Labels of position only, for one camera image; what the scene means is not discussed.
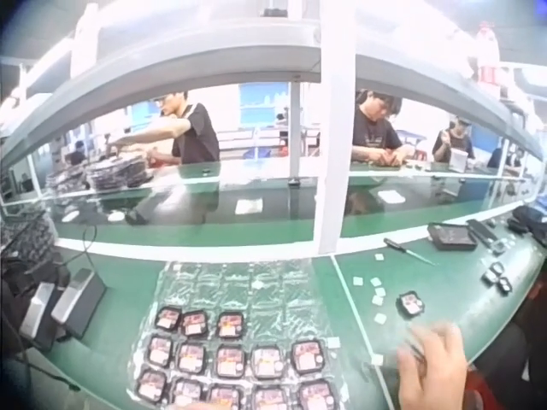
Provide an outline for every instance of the green workbench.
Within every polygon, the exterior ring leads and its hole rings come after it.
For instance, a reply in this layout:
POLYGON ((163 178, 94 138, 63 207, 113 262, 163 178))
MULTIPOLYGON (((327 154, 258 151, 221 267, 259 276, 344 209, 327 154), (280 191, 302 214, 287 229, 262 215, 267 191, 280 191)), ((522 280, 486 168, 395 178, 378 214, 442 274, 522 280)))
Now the green workbench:
MULTIPOLYGON (((500 237, 514 241, 504 228, 497 230, 500 237)), ((428 324, 439 319, 456 322, 462 328, 467 357, 473 360, 520 306, 545 257, 533 239, 517 238, 499 258, 514 286, 510 296, 501 296, 480 281, 485 266, 494 260, 485 249, 440 253, 427 240, 410 243, 409 247, 438 263, 438 267, 389 249, 312 261, 332 334, 340 339, 341 347, 335 353, 347 383, 350 408, 387 408, 380 379, 375 369, 368 366, 371 358, 365 339, 373 352, 383 354, 386 360, 392 357, 409 325, 395 308, 399 294, 415 290, 426 304, 426 311, 413 323, 428 324), (379 252, 383 261, 375 258, 379 252), (354 286, 354 277, 362 278, 364 285, 354 286), (381 307, 371 303, 372 278, 379 278, 386 291, 381 307), (377 313, 387 316, 384 325, 374 322, 377 313)), ((65 257, 71 255, 66 251, 65 257)), ((109 287, 108 293, 83 340, 59 343, 46 357, 60 372, 113 407, 139 408, 126 392, 127 364, 141 321, 153 302, 156 280, 164 263, 101 255, 93 255, 92 260, 109 287)), ((84 257, 70 264, 73 271, 86 266, 84 257)), ((382 376, 392 394, 397 386, 395 375, 388 368, 382 376)))
MULTIPOLYGON (((316 184, 313 176, 304 178, 299 189, 291 189, 285 178, 235 182, 234 170, 227 168, 204 173, 199 168, 183 167, 177 178, 169 177, 169 184, 45 202, 60 238, 80 241, 85 227, 93 225, 97 227, 96 241, 109 244, 111 249, 120 244, 212 247, 312 239, 316 184), (236 212, 240 201, 256 202, 258 198, 262 199, 261 212, 236 212), (74 210, 78 210, 77 216, 63 222, 74 210), (131 220, 112 220, 110 216, 115 213, 129 215, 131 220)), ((526 181, 514 179, 485 176, 462 182, 462 175, 432 178, 422 174, 407 178, 400 173, 391 176, 386 170, 367 173, 370 170, 352 167, 342 237, 364 237, 359 240, 366 241, 365 236, 423 226, 433 220, 463 218, 527 199, 532 194, 526 181), (515 195, 508 193, 510 185, 515 195), (382 191, 396 191, 405 201, 381 201, 382 191)), ((385 248, 302 261, 310 266, 309 282, 324 311, 328 334, 340 341, 339 348, 329 349, 329 360, 336 362, 343 374, 344 384, 338 387, 342 387, 340 395, 344 399, 349 397, 347 408, 384 409, 389 408, 390 401, 397 405, 393 354, 409 325, 396 310, 395 301, 400 294, 414 290, 426 305, 425 312, 413 323, 430 324, 439 319, 456 322, 462 328, 470 361, 508 323, 538 276, 546 253, 532 238, 512 236, 503 227, 501 217, 496 219, 497 235, 505 238, 509 246, 499 258, 514 286, 509 296, 501 296, 497 289, 489 289, 480 281, 495 260, 482 245, 471 253, 447 253, 438 252, 426 239, 407 243, 435 261, 436 267, 385 248), (363 285, 355 285, 354 278, 356 284, 361 280, 363 285), (378 278, 385 289, 382 306, 372 304, 372 278, 378 278), (377 313, 387 317, 383 325, 374 320, 377 313), (381 370, 370 366, 371 353, 382 354, 386 366, 381 370)), ((62 249, 62 253, 65 259, 75 255, 68 249, 62 249)), ((61 373, 112 407, 141 408, 126 392, 127 365, 144 316, 157 302, 156 286, 160 275, 166 274, 166 261, 141 261, 139 255, 117 258, 92 254, 91 258, 109 287, 108 292, 84 338, 56 344, 46 358, 61 373)), ((283 259, 283 255, 273 258, 283 259)), ((248 265, 240 263, 237 269, 247 271, 248 265)), ((88 267, 88 262, 80 257, 69 267, 76 272, 80 267, 88 267)), ((212 267, 203 263, 202 269, 208 268, 212 267)))

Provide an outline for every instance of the window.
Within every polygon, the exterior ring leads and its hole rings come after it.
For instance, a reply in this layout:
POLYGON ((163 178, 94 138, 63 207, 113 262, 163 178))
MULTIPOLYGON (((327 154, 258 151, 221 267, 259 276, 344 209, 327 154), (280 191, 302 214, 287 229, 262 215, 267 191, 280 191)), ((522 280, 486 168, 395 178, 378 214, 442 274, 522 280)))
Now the window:
POLYGON ((474 149, 482 149, 485 152, 492 153, 494 149, 500 146, 501 138, 481 126, 472 126, 471 142, 474 149))
POLYGON ((160 108, 154 101, 143 101, 131 106, 131 128, 139 131, 147 127, 152 117, 159 115, 160 108))
POLYGON ((84 137, 83 135, 80 135, 80 128, 79 126, 77 126, 76 128, 74 128, 72 131, 69 132, 70 134, 70 141, 72 144, 76 144, 76 141, 80 140, 82 137, 84 137))
POLYGON ((288 105, 288 83, 247 83, 239 85, 240 126, 272 126, 275 115, 288 105))
POLYGON ((547 0, 536 0, 536 14, 540 18, 547 18, 547 0))
POLYGON ((50 145, 48 143, 45 143, 40 148, 38 148, 38 157, 49 154, 50 153, 50 145))

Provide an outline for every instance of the white shelf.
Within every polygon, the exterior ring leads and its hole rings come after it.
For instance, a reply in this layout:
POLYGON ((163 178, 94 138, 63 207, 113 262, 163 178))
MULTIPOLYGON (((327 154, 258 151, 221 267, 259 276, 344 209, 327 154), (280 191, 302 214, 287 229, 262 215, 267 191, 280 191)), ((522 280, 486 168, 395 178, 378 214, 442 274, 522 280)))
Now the white shelf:
MULTIPOLYGON (((129 47, 67 81, 25 118, 3 146, 2 167, 99 115, 172 90, 295 77, 319 82, 320 39, 318 21, 247 18, 129 47)), ((368 32, 360 32, 356 48, 357 88, 464 116, 543 158, 538 141, 509 110, 470 81, 413 59, 368 32)))

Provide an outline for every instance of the stack of trays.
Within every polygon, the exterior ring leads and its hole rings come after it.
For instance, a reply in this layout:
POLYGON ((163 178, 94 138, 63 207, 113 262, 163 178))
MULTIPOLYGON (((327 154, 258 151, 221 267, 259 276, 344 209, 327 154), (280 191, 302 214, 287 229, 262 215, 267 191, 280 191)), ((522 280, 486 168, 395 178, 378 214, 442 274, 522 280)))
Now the stack of trays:
POLYGON ((146 160, 141 155, 108 158, 89 166, 87 176, 96 191, 139 185, 147 178, 146 160))
POLYGON ((85 189, 85 169, 81 165, 51 173, 45 179, 45 186, 52 196, 85 189))

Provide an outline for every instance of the hair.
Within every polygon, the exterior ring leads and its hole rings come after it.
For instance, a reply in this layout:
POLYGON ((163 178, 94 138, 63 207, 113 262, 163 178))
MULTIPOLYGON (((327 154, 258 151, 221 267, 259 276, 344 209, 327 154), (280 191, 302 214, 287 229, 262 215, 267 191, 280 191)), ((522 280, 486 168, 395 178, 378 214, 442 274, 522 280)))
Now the hair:
POLYGON ((164 94, 161 97, 152 98, 152 101, 154 101, 155 103, 161 103, 163 101, 163 98, 165 98, 169 95, 172 95, 172 94, 182 94, 184 96, 185 100, 188 99, 188 91, 174 91, 174 92, 170 92, 168 94, 164 94))
POLYGON ((459 124, 462 124, 463 126, 470 126, 471 125, 470 120, 467 120, 467 119, 462 118, 462 117, 457 117, 457 121, 458 121, 459 124))
POLYGON ((374 98, 379 98, 380 100, 382 100, 387 105, 392 115, 398 115, 401 112, 401 107, 403 106, 403 99, 401 97, 394 97, 389 94, 384 94, 381 92, 376 92, 372 90, 359 90, 358 93, 360 94, 357 95, 356 102, 358 104, 364 103, 368 98, 369 92, 373 93, 374 98))

